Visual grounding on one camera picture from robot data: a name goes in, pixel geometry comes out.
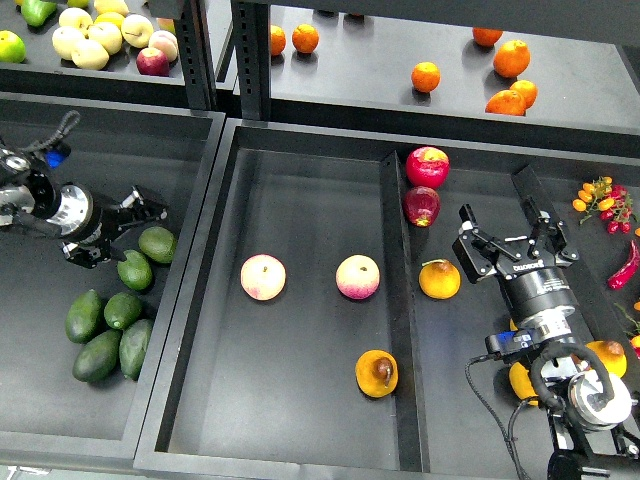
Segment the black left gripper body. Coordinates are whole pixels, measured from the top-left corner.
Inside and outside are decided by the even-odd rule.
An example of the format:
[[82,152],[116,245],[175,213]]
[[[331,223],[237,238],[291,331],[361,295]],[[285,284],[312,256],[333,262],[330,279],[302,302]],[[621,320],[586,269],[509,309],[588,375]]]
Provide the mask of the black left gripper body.
[[92,194],[79,184],[64,184],[54,224],[59,227],[60,239],[65,244],[95,247],[104,241],[114,241],[120,235],[123,212],[124,207],[110,197]]

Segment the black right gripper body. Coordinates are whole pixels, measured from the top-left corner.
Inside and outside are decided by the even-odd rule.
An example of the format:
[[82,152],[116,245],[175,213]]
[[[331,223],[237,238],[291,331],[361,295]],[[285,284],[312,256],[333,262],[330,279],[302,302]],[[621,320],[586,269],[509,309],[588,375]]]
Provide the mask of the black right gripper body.
[[550,320],[572,315],[578,301],[564,273],[557,266],[541,267],[541,262],[519,266],[514,273],[498,277],[501,294],[514,324],[534,328]]

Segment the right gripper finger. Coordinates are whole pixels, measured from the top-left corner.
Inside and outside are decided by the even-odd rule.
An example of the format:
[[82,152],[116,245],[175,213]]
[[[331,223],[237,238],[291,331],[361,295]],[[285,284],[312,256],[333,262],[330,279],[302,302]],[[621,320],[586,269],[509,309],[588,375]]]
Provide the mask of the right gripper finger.
[[566,268],[580,259],[577,248],[569,238],[566,223],[549,202],[526,197],[522,210],[532,227],[528,239],[527,256],[541,260],[545,267]]
[[462,264],[479,268],[480,259],[483,258],[494,266],[500,255],[512,262],[522,259],[522,254],[508,246],[505,240],[500,240],[480,228],[469,204],[460,207],[459,217],[461,226],[458,233],[458,260]]

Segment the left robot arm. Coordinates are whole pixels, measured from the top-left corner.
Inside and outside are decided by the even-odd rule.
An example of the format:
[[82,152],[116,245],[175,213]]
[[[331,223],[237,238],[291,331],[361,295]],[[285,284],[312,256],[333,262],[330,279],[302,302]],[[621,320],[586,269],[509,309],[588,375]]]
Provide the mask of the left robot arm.
[[137,185],[117,202],[79,183],[59,182],[55,169],[70,154],[65,138],[80,119],[70,110],[51,136],[25,147],[1,145],[1,230],[56,240],[68,262],[92,269],[123,260],[112,243],[134,227],[165,219],[168,206]]

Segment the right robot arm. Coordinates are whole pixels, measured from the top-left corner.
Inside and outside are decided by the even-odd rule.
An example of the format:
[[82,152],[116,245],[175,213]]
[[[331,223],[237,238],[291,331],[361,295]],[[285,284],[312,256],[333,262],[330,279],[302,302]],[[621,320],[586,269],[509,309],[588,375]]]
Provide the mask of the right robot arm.
[[499,239],[478,225],[472,208],[459,210],[453,250],[472,283],[493,277],[515,324],[485,340],[484,360],[521,363],[545,410],[553,452],[549,479],[636,479],[639,438],[624,423],[636,404],[619,376],[573,333],[577,299],[563,270],[578,260],[553,210],[526,198],[530,234]]

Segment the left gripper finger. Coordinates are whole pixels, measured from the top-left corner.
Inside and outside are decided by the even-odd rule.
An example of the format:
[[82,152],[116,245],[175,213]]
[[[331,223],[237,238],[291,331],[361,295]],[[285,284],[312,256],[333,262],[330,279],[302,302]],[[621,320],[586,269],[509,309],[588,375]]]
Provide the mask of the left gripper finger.
[[63,242],[62,252],[66,261],[86,269],[93,269],[111,259],[111,244],[109,241],[99,241],[95,245]]
[[164,220],[168,216],[168,206],[154,191],[138,185],[123,200],[112,206],[116,231],[125,231],[150,222]]

